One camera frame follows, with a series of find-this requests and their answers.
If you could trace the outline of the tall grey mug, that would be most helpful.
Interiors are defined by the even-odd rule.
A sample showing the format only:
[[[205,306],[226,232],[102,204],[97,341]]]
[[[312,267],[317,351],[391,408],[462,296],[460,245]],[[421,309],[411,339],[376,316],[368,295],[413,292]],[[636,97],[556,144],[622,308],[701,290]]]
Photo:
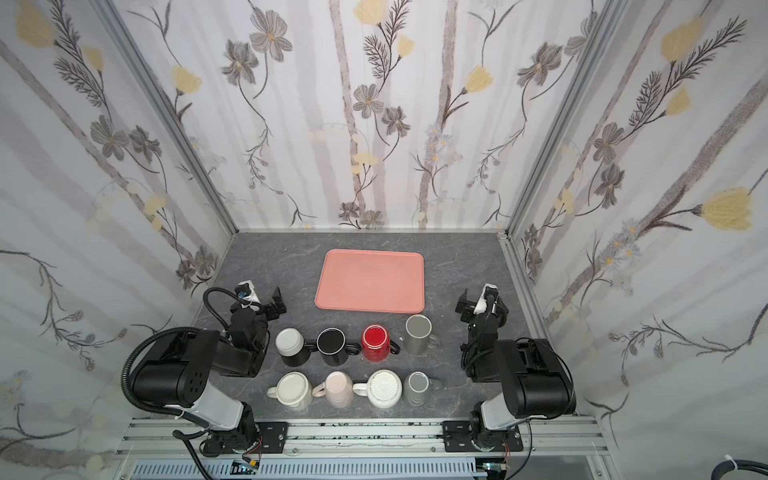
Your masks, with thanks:
[[[410,316],[405,322],[404,347],[411,355],[424,355],[431,347],[439,347],[431,320],[422,315]]]

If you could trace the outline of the small grey mug white inside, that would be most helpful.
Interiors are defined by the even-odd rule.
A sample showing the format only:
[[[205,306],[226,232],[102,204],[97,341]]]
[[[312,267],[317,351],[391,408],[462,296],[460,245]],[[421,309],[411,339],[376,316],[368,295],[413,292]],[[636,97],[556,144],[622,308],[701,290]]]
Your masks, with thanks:
[[[434,391],[443,388],[443,383],[422,371],[415,371],[406,378],[403,388],[403,396],[409,404],[422,406]]]

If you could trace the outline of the red mug black handle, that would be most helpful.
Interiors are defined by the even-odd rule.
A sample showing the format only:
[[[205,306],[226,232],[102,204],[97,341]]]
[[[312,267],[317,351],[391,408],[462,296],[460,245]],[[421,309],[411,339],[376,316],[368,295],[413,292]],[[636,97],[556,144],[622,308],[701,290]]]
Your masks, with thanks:
[[[399,355],[401,347],[391,339],[382,325],[368,326],[362,333],[362,355],[373,363],[384,361],[389,355]]]

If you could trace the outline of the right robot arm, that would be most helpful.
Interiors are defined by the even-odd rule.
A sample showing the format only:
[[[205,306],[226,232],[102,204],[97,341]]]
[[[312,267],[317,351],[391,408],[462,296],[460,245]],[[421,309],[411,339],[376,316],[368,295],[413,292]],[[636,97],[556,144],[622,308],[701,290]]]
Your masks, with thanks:
[[[462,294],[455,312],[467,325],[460,366],[475,383],[497,383],[501,393],[475,405],[467,421],[442,424],[448,452],[520,451],[519,426],[531,420],[553,420],[575,412],[573,379],[546,339],[499,338],[509,309],[492,284],[476,301]]]

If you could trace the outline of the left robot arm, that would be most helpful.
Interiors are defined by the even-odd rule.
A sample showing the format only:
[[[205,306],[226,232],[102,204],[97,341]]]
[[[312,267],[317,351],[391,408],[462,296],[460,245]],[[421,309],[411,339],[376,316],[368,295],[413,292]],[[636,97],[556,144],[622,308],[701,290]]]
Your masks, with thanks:
[[[279,288],[260,300],[250,281],[233,290],[210,287],[202,302],[220,328],[173,327],[142,341],[122,368],[123,395],[139,410],[197,425],[198,432],[173,433],[194,455],[253,452],[264,439],[252,408],[219,390],[210,375],[256,377],[271,339],[269,323],[287,312],[286,304]]]

